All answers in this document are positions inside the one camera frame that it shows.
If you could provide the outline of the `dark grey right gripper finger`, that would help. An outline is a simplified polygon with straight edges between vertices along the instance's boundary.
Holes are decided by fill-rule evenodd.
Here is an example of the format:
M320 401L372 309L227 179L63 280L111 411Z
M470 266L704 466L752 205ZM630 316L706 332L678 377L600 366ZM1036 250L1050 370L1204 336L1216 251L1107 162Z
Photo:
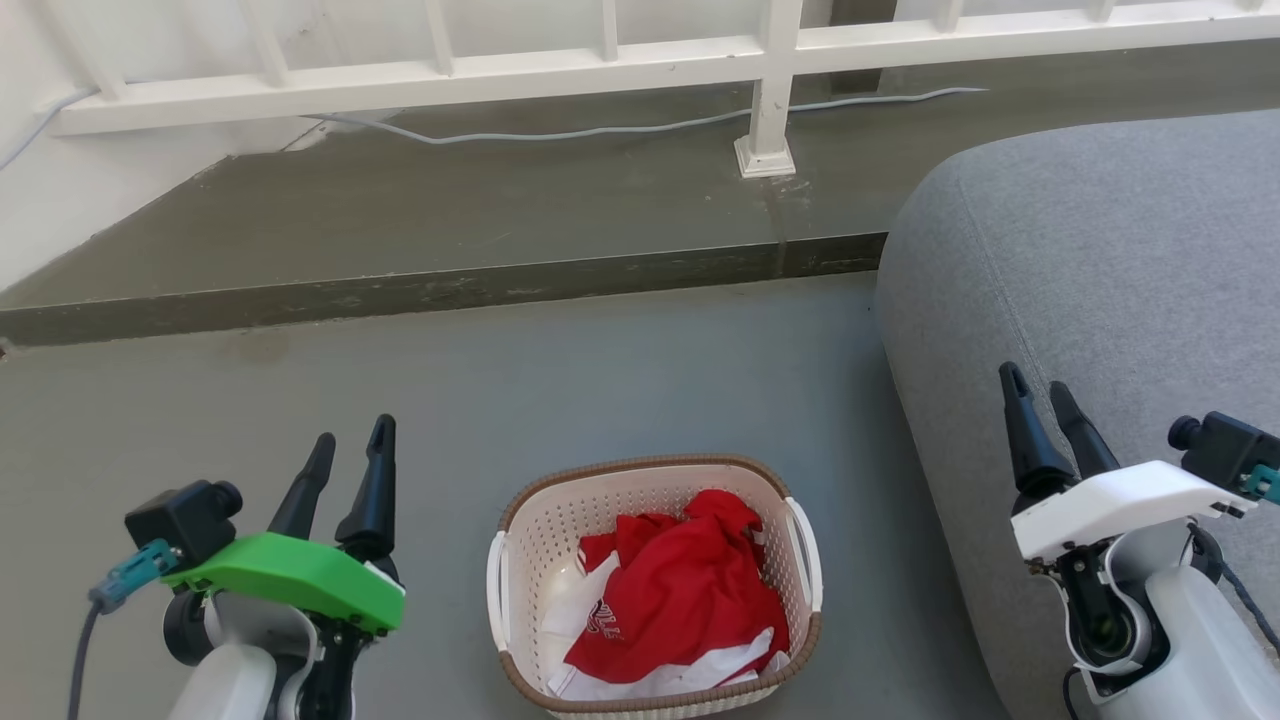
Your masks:
M998 368L1004 396L1004 419L1018 496L1011 514L1062 493L1076 483L1070 462L1059 452L1044 429L1034 395L1020 368L1006 361Z
M1102 434L1075 401L1066 383L1051 382L1050 400L1059 429L1071 447L1082 480L1121 468Z

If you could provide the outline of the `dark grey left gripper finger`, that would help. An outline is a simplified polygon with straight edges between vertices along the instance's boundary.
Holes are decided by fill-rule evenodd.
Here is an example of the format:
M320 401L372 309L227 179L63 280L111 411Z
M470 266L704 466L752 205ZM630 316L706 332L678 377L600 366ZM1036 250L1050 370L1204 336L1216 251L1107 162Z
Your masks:
M276 507L268 524L268 532L302 541L310 539L317 501L329 482L335 451L334 434L321 433Z
M383 562L396 547L397 423L390 414L375 420L365 448L366 468L335 542L361 562Z

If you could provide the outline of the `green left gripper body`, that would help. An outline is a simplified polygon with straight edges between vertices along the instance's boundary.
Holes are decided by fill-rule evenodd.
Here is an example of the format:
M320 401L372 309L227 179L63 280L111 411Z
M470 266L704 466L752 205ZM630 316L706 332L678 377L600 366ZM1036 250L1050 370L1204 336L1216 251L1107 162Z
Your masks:
M257 533L209 561L160 579L170 588L225 591L349 623L379 635L401 628L404 591L339 548Z

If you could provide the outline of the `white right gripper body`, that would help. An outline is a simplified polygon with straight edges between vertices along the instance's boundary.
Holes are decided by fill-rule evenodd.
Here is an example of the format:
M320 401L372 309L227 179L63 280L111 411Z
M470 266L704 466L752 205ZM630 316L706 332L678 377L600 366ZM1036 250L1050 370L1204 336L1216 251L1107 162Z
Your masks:
M1089 547L1129 532L1190 515L1249 512L1258 502L1165 461L1149 461L1091 477L1011 518L1021 559L1055 561L1073 547Z

